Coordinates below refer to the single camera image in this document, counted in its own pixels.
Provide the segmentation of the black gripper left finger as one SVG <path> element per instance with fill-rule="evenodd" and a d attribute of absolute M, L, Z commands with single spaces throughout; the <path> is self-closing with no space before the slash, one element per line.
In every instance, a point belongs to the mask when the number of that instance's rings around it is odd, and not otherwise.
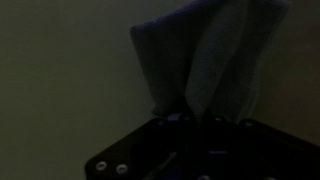
<path fill-rule="evenodd" d="M 193 113 L 186 101 L 176 101 L 170 104 L 167 120 L 169 122 L 188 121 L 193 117 Z"/>

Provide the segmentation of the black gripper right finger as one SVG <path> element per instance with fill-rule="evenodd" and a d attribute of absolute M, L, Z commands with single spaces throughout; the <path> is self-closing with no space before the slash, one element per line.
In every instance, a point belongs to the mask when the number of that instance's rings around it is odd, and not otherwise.
<path fill-rule="evenodd" d="M 229 119 L 226 116 L 214 114 L 210 109 L 206 109 L 202 117 L 202 122 L 204 124 L 214 124 L 228 121 Z"/>

